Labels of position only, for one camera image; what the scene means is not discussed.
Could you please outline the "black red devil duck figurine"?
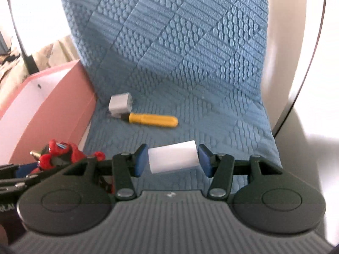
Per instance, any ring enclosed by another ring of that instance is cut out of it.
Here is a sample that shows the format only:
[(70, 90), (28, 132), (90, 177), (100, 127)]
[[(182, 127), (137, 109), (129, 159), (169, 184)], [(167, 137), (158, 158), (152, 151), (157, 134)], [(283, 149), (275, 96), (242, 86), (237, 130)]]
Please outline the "black red devil duck figurine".
[(55, 139), (49, 141), (41, 151), (30, 152), (30, 155), (37, 161), (37, 166), (29, 175), (42, 171), (52, 170), (61, 166), (68, 166), (77, 163), (85, 158), (95, 158), (97, 161), (104, 161), (106, 156), (101, 151), (96, 151), (91, 155), (79, 150), (75, 143), (59, 142)]

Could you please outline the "white rectangular block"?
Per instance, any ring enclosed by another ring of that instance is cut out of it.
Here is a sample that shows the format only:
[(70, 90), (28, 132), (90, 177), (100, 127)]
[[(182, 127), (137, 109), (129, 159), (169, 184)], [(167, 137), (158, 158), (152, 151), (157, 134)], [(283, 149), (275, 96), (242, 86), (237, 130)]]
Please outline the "white rectangular block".
[(199, 165), (194, 140), (151, 148), (148, 150), (148, 158), (152, 174), (178, 171)]

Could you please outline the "pink storage box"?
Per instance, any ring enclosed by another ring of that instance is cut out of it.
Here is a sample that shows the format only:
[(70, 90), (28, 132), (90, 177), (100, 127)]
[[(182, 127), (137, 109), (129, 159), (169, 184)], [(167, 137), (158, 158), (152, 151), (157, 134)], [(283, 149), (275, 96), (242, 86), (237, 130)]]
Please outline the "pink storage box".
[(79, 60), (29, 76), (1, 109), (1, 164), (31, 163), (51, 139), (78, 144), (96, 103)]

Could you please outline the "blue textured sofa cover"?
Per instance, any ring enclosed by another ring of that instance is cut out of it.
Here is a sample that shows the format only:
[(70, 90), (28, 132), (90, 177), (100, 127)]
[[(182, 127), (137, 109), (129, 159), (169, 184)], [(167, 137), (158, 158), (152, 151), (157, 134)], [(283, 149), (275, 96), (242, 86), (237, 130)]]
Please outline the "blue textured sofa cover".
[[(260, 94), (268, 0), (61, 0), (98, 101), (84, 151), (107, 158), (143, 143), (194, 140), (213, 153), (280, 164)], [(113, 95), (132, 113), (175, 116), (175, 128), (111, 117)]]

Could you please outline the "white chair back panel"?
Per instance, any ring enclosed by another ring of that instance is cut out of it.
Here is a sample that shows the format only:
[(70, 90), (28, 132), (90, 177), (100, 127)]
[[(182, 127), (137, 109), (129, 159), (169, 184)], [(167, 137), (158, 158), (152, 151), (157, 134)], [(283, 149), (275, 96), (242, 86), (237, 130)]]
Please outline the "white chair back panel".
[(70, 35), (61, 0), (1, 0), (4, 37), (17, 40), (21, 54), (31, 55)]

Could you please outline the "yellow handled screwdriver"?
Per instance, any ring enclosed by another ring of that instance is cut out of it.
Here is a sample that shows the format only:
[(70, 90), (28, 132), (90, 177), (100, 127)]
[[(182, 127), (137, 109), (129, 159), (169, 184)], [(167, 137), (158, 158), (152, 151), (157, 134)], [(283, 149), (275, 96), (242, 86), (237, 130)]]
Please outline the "yellow handled screwdriver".
[(178, 118), (169, 115), (157, 115), (157, 114), (146, 114), (146, 113), (119, 113), (110, 115), (111, 117), (121, 119), (128, 123), (156, 126), (165, 128), (175, 128), (179, 124)]

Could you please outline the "grey wall charger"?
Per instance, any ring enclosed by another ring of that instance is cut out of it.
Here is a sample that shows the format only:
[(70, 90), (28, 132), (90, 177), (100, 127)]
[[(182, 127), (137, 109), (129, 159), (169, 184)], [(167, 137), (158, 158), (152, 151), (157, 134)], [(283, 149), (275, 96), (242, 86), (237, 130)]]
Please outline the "grey wall charger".
[(109, 102), (109, 112), (112, 117), (120, 117), (122, 114), (132, 111), (133, 99), (130, 93), (113, 95)]

